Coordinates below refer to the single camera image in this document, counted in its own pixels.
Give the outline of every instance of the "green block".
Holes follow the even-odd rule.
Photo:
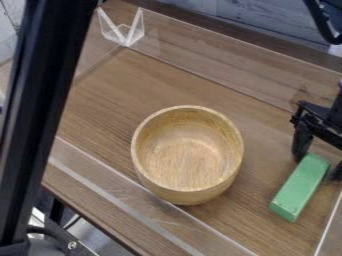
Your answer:
[[[327,160],[309,153],[275,195],[270,203],[270,209],[290,222],[295,222],[329,167],[330,163]]]

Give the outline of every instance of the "wooden table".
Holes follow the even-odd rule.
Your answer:
[[[291,59],[281,58],[291,64]],[[305,62],[299,66],[315,69]],[[287,66],[279,67],[279,72],[281,69],[286,70]],[[246,70],[245,79],[254,77],[255,73]],[[135,128],[151,113],[183,104],[206,106],[227,115],[241,129],[246,155],[241,174],[225,194],[182,210],[259,255],[311,255],[339,186],[327,183],[319,187],[295,224],[269,210],[267,205],[297,165],[290,154],[294,131],[290,112],[127,48],[118,48],[76,80],[59,136],[139,183],[130,156]],[[322,142],[315,143],[313,151],[334,163],[339,160],[338,152]],[[111,177],[96,176],[95,171],[86,178],[110,189]],[[43,185],[135,252],[189,254],[52,165]]]

